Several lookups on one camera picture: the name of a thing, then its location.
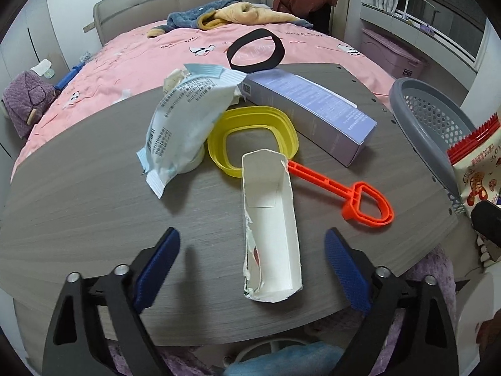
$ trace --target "white plastic package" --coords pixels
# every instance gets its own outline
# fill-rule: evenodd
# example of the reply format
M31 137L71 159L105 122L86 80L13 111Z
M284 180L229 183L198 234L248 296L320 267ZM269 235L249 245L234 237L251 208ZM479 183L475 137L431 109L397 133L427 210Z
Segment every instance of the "white plastic package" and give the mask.
M234 101L235 89L246 77L220 65L185 64L164 83L146 133L137 152L146 182L158 198L165 186L199 154L221 114Z

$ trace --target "gray wooden table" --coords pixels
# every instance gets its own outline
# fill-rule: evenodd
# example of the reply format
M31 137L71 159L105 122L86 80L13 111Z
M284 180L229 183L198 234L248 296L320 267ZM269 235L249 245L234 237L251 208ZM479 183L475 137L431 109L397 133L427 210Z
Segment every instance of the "gray wooden table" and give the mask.
M151 247L164 230L181 232L181 251L155 304L141 315L158 345L234 342L281 332L347 305L324 258L323 238L338 227L354 248L397 275L418 262L455 226L449 201L392 114L364 85L336 65L284 65L347 97L378 122L370 144L343 167L299 135L295 160L341 183L364 180L396 213L381 230L341 217L334 195L292 177L304 288L269 304L244 297L241 181L206 154L157 199L142 176L144 145L161 89L147 91L81 121L29 156L14 176L0 231L0 287L16 300L29 355L40 365L45 333L66 275L103 275ZM265 137L231 140L232 159ZM107 337L114 337L103 314Z

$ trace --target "orange plastic handle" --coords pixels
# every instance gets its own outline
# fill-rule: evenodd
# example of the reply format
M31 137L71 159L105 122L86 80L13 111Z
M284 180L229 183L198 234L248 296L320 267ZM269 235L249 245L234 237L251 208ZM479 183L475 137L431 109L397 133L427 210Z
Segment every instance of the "orange plastic handle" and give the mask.
M345 198L346 202L341 210L341 214L345 220L355 219L355 221L364 223L370 227L381 227L391 223L395 218L395 213L384 195L366 182L355 182L353 186L349 188L294 161L289 161L287 168L291 174L306 179L306 181L320 188L324 188L327 191ZM376 201L379 211L381 212L381 217L373 217L360 211L360 202L362 201L363 192Z

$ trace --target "qr code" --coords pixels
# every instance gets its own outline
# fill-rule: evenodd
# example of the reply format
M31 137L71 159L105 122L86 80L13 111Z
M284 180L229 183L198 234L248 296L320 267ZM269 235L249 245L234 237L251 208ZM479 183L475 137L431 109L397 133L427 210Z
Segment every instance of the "qr code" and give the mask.
M242 83L242 90L244 91L245 94L250 95L251 94L251 87L250 85L247 85L245 83Z

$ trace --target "window sill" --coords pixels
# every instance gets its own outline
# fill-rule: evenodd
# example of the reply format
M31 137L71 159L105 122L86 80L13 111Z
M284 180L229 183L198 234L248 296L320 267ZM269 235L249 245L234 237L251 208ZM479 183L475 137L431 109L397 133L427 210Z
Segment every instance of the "window sill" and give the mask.
M473 62L446 40L439 40L419 28L407 24L399 17L362 5L360 18L385 29L428 55L454 76L466 89L472 87L477 72Z

